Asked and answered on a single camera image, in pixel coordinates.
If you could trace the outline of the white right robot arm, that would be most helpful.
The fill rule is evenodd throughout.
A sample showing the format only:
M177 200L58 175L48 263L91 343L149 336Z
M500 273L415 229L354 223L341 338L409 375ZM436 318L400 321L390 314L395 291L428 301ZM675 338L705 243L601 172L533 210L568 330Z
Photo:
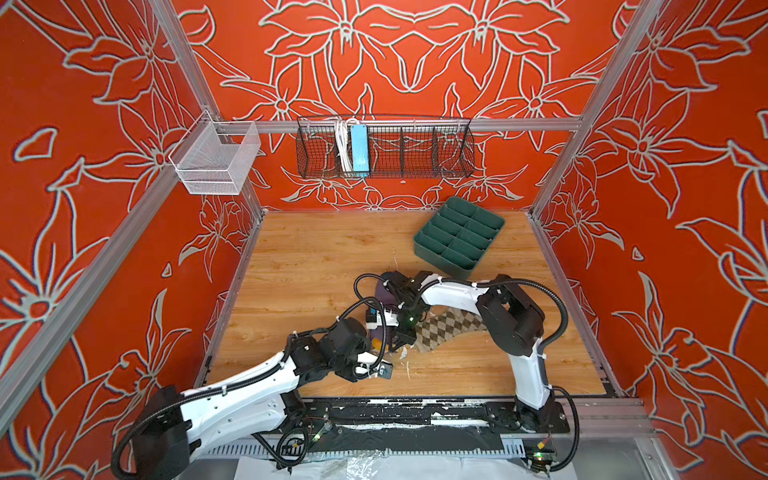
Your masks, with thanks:
M385 272L380 286L388 293L382 301L391 335L387 347L395 351L413 344L417 328L426 324L427 313L435 306L476 315L494 344L510 357L516 400L538 412L550 399L542 347L545 314L522 289L524 285L546 290L535 282L506 275L471 282L428 271L413 278L397 271Z

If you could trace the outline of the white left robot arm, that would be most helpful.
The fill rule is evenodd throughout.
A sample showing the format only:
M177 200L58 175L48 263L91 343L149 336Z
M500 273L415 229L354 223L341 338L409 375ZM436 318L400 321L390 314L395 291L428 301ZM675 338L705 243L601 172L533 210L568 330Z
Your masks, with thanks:
M155 392L118 442L111 472L118 479L173 479L201 455L248 434L301 426L300 387L335 374L350 382L392 375L371 353L355 319L292 333L284 349L263 363L217 383Z

